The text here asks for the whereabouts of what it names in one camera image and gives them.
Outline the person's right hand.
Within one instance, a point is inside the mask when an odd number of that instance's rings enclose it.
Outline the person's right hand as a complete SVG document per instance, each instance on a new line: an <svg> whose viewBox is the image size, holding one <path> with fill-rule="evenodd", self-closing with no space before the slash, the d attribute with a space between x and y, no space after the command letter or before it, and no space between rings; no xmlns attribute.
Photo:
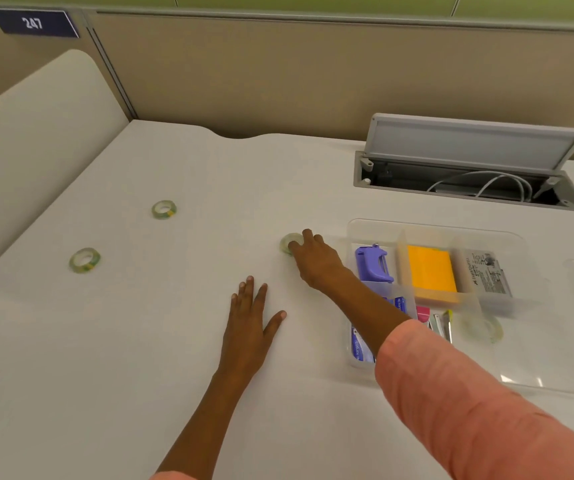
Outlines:
<svg viewBox="0 0 574 480"><path fill-rule="evenodd" d="M344 274L345 266L334 248L326 243L324 248L316 246L314 235L319 234L306 228L302 235L307 245L307 266L297 266L300 276L311 288L327 293Z"/></svg>

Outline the person's left hand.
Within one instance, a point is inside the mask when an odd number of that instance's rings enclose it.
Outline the person's left hand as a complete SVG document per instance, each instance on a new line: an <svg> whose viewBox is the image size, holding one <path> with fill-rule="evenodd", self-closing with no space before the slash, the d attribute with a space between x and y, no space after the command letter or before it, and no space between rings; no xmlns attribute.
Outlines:
<svg viewBox="0 0 574 480"><path fill-rule="evenodd" d="M263 283L257 289L254 281L253 310L250 317L245 317L245 282L239 284L236 293L239 302L233 322L230 322L229 309L218 370L240 381L249 382L264 364L273 341L264 341L264 328L267 325L264 322L264 309L268 286Z"/></svg>

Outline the person's right forearm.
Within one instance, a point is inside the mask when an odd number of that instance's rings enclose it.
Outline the person's right forearm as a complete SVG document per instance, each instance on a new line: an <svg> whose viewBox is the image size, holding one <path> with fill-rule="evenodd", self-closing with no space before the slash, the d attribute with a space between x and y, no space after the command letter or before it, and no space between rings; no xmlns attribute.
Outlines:
<svg viewBox="0 0 574 480"><path fill-rule="evenodd" d="M454 480L574 480L574 431L500 384L343 266L311 287L347 316L402 423Z"/></svg>

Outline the person's left forearm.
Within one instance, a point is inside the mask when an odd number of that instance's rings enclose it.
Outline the person's left forearm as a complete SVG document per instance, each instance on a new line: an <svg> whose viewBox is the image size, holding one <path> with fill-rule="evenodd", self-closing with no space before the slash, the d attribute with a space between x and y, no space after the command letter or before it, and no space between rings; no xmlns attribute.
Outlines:
<svg viewBox="0 0 574 480"><path fill-rule="evenodd" d="M149 480L212 480L227 430L259 369L219 368L186 426Z"/></svg>

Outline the purple staple remover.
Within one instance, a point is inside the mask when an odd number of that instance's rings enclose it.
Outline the purple staple remover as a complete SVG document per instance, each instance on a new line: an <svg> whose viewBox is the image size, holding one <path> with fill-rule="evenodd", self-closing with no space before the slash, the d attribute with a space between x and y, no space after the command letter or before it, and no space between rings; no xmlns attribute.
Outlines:
<svg viewBox="0 0 574 480"><path fill-rule="evenodd" d="M378 244L360 246L355 250L358 277L363 282L394 283L395 278L389 273L387 251Z"/></svg>

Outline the blue and white box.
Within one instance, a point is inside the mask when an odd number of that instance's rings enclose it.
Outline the blue and white box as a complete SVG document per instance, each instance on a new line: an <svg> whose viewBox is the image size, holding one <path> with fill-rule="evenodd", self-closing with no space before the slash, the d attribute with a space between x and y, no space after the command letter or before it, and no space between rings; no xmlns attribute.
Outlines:
<svg viewBox="0 0 574 480"><path fill-rule="evenodd" d="M394 305L399 311L407 314L407 300L403 296L396 296L394 298L385 298L384 299ZM350 349L352 352L352 356L354 360L361 362L361 363L371 363L375 364L377 361L376 355L371 351L371 349L366 344L366 341L362 338L360 333L357 331L355 326L352 324L350 326Z"/></svg>

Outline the yellow sticky note pad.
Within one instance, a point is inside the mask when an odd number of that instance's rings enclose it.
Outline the yellow sticky note pad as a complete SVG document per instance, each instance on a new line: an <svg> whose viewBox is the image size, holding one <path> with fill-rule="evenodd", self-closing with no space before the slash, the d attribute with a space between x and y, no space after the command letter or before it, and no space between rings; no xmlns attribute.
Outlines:
<svg viewBox="0 0 574 480"><path fill-rule="evenodd" d="M459 302L458 289L447 250L408 245L414 296L420 300Z"/></svg>

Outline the silver binder clips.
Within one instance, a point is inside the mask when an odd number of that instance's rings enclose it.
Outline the silver binder clips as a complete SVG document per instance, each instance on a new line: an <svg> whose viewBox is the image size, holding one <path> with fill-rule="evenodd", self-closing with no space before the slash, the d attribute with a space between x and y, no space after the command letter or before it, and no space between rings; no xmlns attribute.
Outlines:
<svg viewBox="0 0 574 480"><path fill-rule="evenodd" d="M428 319L428 328L451 344L453 344L451 331L452 318L453 311L447 309L440 314L432 313Z"/></svg>

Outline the white labelled box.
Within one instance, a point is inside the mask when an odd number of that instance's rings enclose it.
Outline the white labelled box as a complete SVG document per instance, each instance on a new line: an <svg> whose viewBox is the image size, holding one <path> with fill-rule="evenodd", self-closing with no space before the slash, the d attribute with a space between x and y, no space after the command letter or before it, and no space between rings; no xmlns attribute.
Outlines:
<svg viewBox="0 0 574 480"><path fill-rule="evenodd" d="M492 251L458 249L455 254L454 272L460 292L480 296L512 297L506 274Z"/></svg>

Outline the clear plastic organizer tray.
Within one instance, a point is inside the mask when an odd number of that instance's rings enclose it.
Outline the clear plastic organizer tray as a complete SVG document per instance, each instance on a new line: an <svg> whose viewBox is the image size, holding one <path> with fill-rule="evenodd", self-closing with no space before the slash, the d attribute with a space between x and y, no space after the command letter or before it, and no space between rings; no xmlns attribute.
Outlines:
<svg viewBox="0 0 574 480"><path fill-rule="evenodd" d="M431 314L451 309L452 345L504 384L522 390L574 395L574 348L565 338L562 320L547 302L545 279L520 236L472 228L353 219L347 226L345 265L357 276L355 250L374 243L387 251L388 270L395 282L362 281L371 290L382 298L405 297L407 314L416 321L416 306L429 307ZM480 296L458 290L459 302L455 304L417 299L412 287L408 245L449 251L453 272L458 249L492 251L506 274L512 297ZM465 334L463 319L482 314L499 319L505 332L500 342L491 344ZM428 322L421 324L430 330Z"/></svg>

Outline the dark blue number sign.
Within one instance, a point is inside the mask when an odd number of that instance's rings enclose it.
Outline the dark blue number sign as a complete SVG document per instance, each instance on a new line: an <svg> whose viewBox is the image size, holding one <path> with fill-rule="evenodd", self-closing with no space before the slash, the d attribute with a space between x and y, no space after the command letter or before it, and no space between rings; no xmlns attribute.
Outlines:
<svg viewBox="0 0 574 480"><path fill-rule="evenodd" d="M4 34L79 39L79 31L64 10L0 8Z"/></svg>

